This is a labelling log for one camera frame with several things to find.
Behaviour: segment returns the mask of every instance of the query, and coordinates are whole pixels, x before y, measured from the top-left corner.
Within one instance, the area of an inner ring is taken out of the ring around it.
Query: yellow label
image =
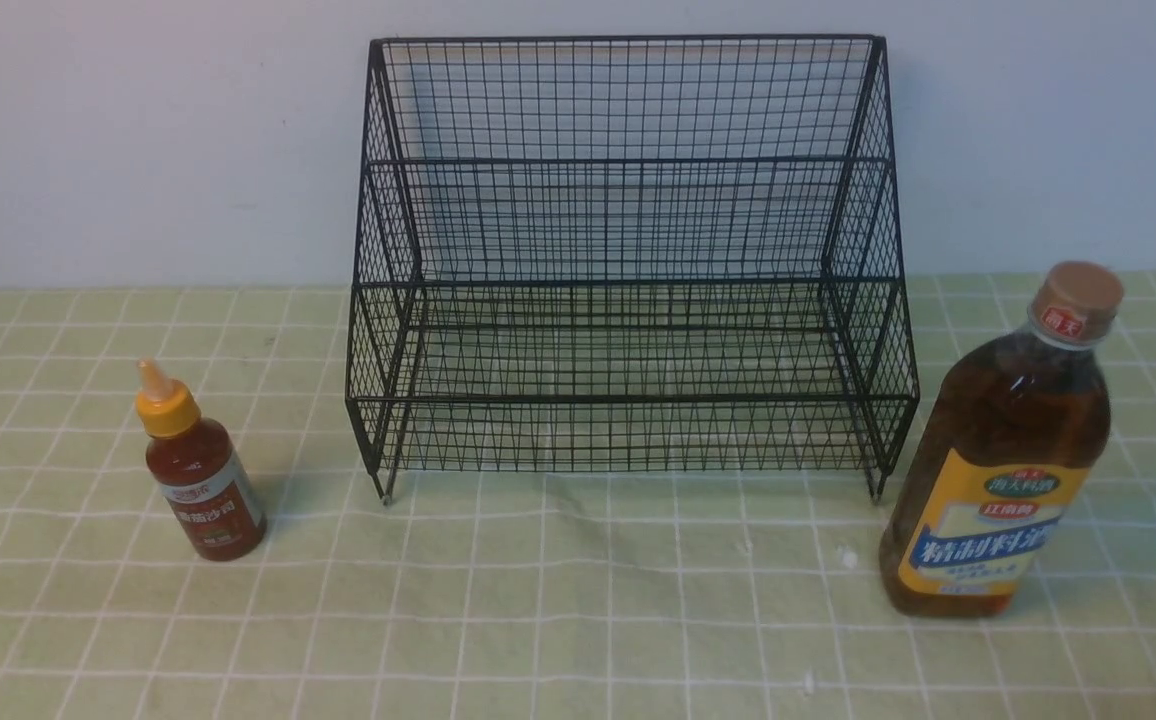
[[[1085,475],[1059,465],[981,468],[948,452],[898,578],[927,594],[1011,594]]]

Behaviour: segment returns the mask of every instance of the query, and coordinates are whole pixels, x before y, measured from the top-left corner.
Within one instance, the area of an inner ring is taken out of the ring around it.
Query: wire mesh
[[[410,465],[877,493],[918,398],[888,88],[870,36],[375,40],[346,393],[380,495]]]

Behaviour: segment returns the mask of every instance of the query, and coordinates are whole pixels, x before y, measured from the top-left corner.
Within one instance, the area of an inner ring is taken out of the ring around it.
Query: yellow cap
[[[200,407],[185,384],[168,377],[155,359],[138,362],[143,388],[134,398],[134,409],[151,437],[175,437],[188,432],[200,420]]]

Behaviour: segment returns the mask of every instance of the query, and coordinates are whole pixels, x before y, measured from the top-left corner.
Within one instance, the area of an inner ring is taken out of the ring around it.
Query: brown liquid
[[[227,429],[216,420],[200,418],[185,433],[171,438],[151,438],[147,443],[147,468],[168,487],[193,487],[222,470],[235,450]],[[191,544],[207,561],[235,561],[245,555],[267,534],[267,515],[253,524],[246,511],[232,512],[227,519],[235,542],[210,547],[200,536],[199,525],[180,519]]]
[[[1110,421],[1107,386],[1094,351],[1061,350],[1030,328],[998,337],[953,365],[880,540],[880,574],[895,609],[932,618],[984,618],[1011,601],[917,593],[898,578],[950,450],[979,466],[1089,468],[1107,445]]]

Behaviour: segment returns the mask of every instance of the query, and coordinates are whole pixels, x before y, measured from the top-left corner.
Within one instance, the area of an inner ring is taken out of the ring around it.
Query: large plastic bottle
[[[168,378],[156,361],[138,362],[143,388],[134,406],[151,441],[147,468],[207,561],[235,561],[262,542],[267,515],[258,505],[227,429],[200,416],[185,384]]]
[[[1055,265],[1021,329],[949,370],[880,541],[895,609],[980,618],[1008,607],[1107,445],[1094,348],[1124,295],[1103,266]]]

